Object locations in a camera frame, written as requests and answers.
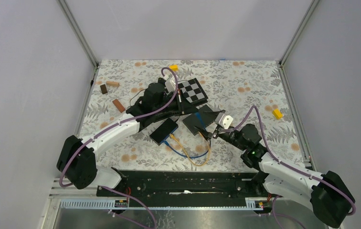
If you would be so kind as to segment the reddish brown wooden block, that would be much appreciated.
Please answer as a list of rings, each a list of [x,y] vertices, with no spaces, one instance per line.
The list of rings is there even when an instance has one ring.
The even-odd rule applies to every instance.
[[[118,99],[113,100],[112,103],[120,113],[125,112],[126,108]]]

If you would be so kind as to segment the dark brown wooden block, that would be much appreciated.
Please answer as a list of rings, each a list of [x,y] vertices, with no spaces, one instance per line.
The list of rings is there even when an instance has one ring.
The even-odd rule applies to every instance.
[[[100,85],[100,90],[102,94],[107,94],[108,90],[105,84]]]

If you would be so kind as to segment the yellow block at right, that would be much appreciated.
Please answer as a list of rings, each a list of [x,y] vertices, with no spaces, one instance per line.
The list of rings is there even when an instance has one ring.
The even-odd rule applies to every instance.
[[[279,109],[274,109],[274,110],[272,111],[272,114],[273,114],[273,116],[274,116],[277,120],[283,118],[283,114],[280,112]]]

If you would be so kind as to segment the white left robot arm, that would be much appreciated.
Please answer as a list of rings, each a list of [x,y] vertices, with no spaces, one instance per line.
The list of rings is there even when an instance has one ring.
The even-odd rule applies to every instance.
[[[99,156],[128,136],[137,134],[152,123],[173,116],[189,115],[208,97],[196,78],[180,81],[159,79],[144,90],[134,105],[130,106],[114,123],[98,132],[78,138],[68,137],[63,145],[56,167],[69,185],[83,189],[90,185],[105,186],[114,196],[126,191],[125,181],[113,168],[98,166]]]

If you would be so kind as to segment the large black network switch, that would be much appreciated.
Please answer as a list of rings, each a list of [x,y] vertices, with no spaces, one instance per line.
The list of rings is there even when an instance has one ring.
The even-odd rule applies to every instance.
[[[187,127],[187,129],[191,132],[192,135],[197,135],[199,132],[194,127],[198,126],[199,128],[207,128],[214,122],[214,119],[210,119],[203,115],[203,111],[213,111],[208,105],[204,105],[203,107],[198,109],[198,112],[193,113],[186,118],[183,119],[183,124]]]

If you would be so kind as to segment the light tan wooden block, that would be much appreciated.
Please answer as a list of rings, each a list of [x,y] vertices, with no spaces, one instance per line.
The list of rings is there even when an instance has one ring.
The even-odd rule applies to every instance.
[[[111,87],[119,87],[120,83],[119,82],[114,82],[114,81],[106,81],[106,85],[111,86]]]

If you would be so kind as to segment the floral patterned table mat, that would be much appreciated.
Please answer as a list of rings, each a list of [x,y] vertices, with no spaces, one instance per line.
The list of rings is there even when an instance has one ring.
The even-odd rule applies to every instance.
[[[156,82],[163,67],[178,65],[180,80],[196,78],[208,96],[208,106],[225,110],[241,121],[263,126],[271,151],[283,160],[303,166],[301,145],[297,139],[291,111],[275,61],[208,61],[208,60],[103,60],[90,94],[79,137],[91,135],[115,122],[121,113],[112,101],[124,107],[133,105],[146,87]],[[106,85],[119,82],[119,87]],[[107,94],[100,85],[105,84]],[[277,120],[272,111],[279,109]],[[192,135],[177,118],[174,139],[157,145],[149,137],[159,124],[127,137],[103,153],[98,164],[121,170],[248,172],[241,151],[217,138],[207,143],[200,135]]]

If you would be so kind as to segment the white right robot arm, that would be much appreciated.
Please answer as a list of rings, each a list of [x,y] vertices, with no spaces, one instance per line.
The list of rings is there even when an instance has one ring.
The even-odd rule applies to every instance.
[[[232,117],[224,111],[210,112],[217,127],[213,132],[197,127],[208,140],[220,138],[242,150],[240,158],[258,172],[252,183],[253,193],[282,196],[307,207],[321,222],[339,228],[347,216],[356,213],[355,198],[335,172],[323,174],[282,160],[269,149],[263,126],[239,123],[232,127]]]

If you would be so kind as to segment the black white checkerboard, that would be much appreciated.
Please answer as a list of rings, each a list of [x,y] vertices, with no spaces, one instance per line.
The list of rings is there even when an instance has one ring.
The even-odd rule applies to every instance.
[[[208,96],[196,78],[178,81],[178,89],[183,97],[194,106],[208,102]]]

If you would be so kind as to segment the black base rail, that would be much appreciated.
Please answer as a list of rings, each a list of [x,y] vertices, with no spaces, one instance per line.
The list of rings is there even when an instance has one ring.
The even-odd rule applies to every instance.
[[[153,207],[244,207],[246,198],[269,194],[253,172],[122,171],[116,191]]]

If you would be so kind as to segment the small black network switch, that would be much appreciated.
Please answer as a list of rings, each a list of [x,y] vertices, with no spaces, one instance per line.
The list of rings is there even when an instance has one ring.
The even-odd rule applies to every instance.
[[[178,127],[179,126],[175,121],[168,118],[156,130],[154,130],[149,137],[157,145],[161,145]]]

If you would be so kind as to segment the yellow block near wall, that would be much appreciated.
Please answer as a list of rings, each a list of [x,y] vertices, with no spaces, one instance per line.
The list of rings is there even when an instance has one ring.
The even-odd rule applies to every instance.
[[[179,67],[178,65],[170,65],[169,68],[173,71],[178,71],[179,70]]]

